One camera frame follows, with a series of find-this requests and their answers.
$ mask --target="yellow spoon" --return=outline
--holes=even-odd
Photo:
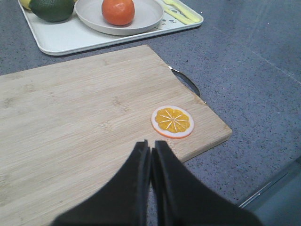
[[[186,8],[184,8],[182,5],[175,2],[174,0],[163,0],[163,1],[167,5],[172,5],[172,6],[176,7],[178,10],[180,10],[191,21],[193,21],[195,23],[198,23],[198,22],[201,21],[197,16],[195,16],[193,13],[191,13],[189,10],[187,10]]]
[[[178,21],[182,22],[183,24],[194,24],[193,21],[189,20],[187,17],[184,17],[183,15],[181,14],[178,14],[178,13],[175,13],[173,11],[171,11],[167,5],[164,5],[164,4],[161,4],[164,11],[166,13],[168,13],[169,15],[173,16],[174,18],[176,18]]]

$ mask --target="orange slice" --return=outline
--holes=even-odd
[[[194,122],[192,116],[184,109],[165,105],[157,108],[151,115],[154,129],[168,138],[184,138],[192,133]]]

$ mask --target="bamboo cutting board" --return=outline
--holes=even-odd
[[[188,111],[192,134],[158,134],[150,118],[162,105]],[[0,76],[1,225],[49,225],[110,180],[137,141],[166,140],[186,161],[230,135],[148,46]]]

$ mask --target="white tray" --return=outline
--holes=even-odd
[[[38,18],[31,11],[25,10],[20,3],[19,5],[39,49],[48,55],[62,56],[85,50],[120,44],[127,41],[186,30],[198,27],[203,23],[204,19],[200,14],[180,1],[174,1],[177,1],[185,8],[190,10],[197,17],[199,17],[201,21],[195,24],[185,25],[169,14],[164,13],[163,19],[157,27],[148,32],[130,36],[116,36],[95,31],[81,22],[75,12],[66,22],[48,23]],[[173,11],[180,13],[172,6],[168,7]]]

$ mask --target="white plate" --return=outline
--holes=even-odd
[[[130,24],[124,26],[115,26],[105,21],[101,9],[103,0],[78,0],[74,10],[84,24],[106,34],[139,34],[151,30],[160,23],[164,10],[159,3],[155,0],[133,0],[133,2],[134,19]]]

